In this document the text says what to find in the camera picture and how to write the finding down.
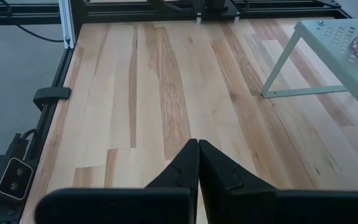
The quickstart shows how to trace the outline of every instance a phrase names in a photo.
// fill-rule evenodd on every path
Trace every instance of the wooden table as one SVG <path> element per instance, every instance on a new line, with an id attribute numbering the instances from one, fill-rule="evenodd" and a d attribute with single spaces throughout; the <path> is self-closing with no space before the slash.
<path id="1" fill-rule="evenodd" d="M 189 138 L 280 189 L 358 190 L 349 93 L 260 95 L 296 22 L 85 24 L 21 223 L 56 189 L 147 185 Z M 302 40 L 282 74 L 273 89 L 340 84 Z"/>

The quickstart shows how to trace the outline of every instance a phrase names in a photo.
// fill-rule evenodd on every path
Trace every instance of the black metal frame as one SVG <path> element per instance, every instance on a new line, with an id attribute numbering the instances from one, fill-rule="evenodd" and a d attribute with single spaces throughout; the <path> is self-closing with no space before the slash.
<path id="1" fill-rule="evenodd" d="M 149 2 L 109 2 L 109 3 L 83 3 L 79 0 L 70 0 L 76 37 L 81 26 L 86 23 L 104 22 L 136 22 L 136 21 L 179 21 L 195 20 L 194 13 L 164 14 L 153 8 Z M 235 0 L 239 7 L 244 6 L 243 1 Z M 177 7 L 192 7 L 189 1 L 173 1 L 170 4 Z M 29 24 L 60 24 L 58 4 L 11 4 L 12 14 L 0 16 L 0 25 L 29 25 Z M 334 17 L 348 19 L 351 16 L 341 9 L 340 5 L 325 4 L 314 0 L 249 0 L 249 9 L 240 15 L 242 19 L 284 18 L 284 17 Z M 203 20 L 232 19 L 231 17 L 203 17 Z M 66 49 L 58 66 L 52 87 L 61 87 L 70 65 L 73 49 Z M 25 162 L 34 170 L 39 163 L 42 149 L 52 123 L 57 102 L 44 105 L 37 125 L 37 135 L 30 143 Z M 0 213 L 0 222 L 18 222 L 24 205 L 16 208 L 3 207 Z"/>

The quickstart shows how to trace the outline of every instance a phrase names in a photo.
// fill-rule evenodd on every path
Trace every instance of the concrete floor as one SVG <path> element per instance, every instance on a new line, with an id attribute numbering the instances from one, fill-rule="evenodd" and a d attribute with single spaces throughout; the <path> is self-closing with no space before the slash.
<path id="1" fill-rule="evenodd" d="M 358 1 L 337 1 L 349 14 L 358 17 Z M 52 39 L 62 38 L 58 25 L 26 27 Z M 37 39 L 15 26 L 0 26 L 0 154 L 5 153 L 15 133 L 36 127 L 40 111 L 32 103 L 32 98 L 37 89 L 51 85 L 62 53 L 63 44 Z"/>

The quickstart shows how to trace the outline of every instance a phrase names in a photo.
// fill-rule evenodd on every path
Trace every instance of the metal frame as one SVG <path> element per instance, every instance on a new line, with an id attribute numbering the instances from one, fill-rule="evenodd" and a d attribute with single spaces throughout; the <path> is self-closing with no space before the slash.
<path id="1" fill-rule="evenodd" d="M 235 0 L 239 7 L 244 7 L 242 0 Z M 191 7 L 191 2 L 172 1 L 176 7 Z M 59 0 L 58 4 L 11 4 L 12 14 L 0 16 L 0 25 L 62 24 L 63 38 L 66 40 L 62 59 L 58 66 L 52 87 L 63 86 L 70 65 L 75 42 L 81 26 L 86 23 L 136 22 L 136 21 L 182 21 L 233 19 L 233 17 L 198 15 L 191 13 L 164 14 L 153 8 L 149 2 L 97 2 L 84 3 L 80 0 Z M 241 19 L 267 19 L 284 17 L 334 17 L 351 18 L 338 5 L 329 5 L 314 0 L 249 0 L 249 9 L 240 14 Z M 36 170 L 47 134 L 57 107 L 56 102 L 44 105 L 37 125 L 37 135 L 32 139 L 24 161 Z M 0 222 L 19 222 L 24 204 L 6 205 L 1 208 Z"/>
<path id="2" fill-rule="evenodd" d="M 340 91 L 347 91 L 347 89 L 342 85 L 269 91 L 274 80 L 277 78 L 277 75 L 280 73 L 281 68 L 284 66 L 284 63 L 287 61 L 288 57 L 290 56 L 292 50 L 295 48 L 300 38 L 301 38 L 300 32 L 298 30 L 295 30 L 294 34 L 292 35 L 290 41 L 285 47 L 280 58 L 278 58 L 278 61 L 274 66 L 272 72 L 267 78 L 264 87 L 262 88 L 263 97 L 275 98 L 275 97 L 284 97 L 284 96 L 314 95 L 314 94 L 322 94 L 322 93 L 335 93 Z"/>

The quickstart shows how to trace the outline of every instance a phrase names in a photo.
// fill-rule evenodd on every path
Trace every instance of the wood plank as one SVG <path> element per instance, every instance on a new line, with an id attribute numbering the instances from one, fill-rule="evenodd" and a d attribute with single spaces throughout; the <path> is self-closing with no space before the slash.
<path id="1" fill-rule="evenodd" d="M 285 189 L 358 190 L 349 93 L 263 99 L 296 19 L 85 24 L 21 223 L 65 187 L 144 187 L 189 138 Z M 272 88 L 336 83 L 301 41 Z M 202 194 L 198 223 L 206 223 Z"/>

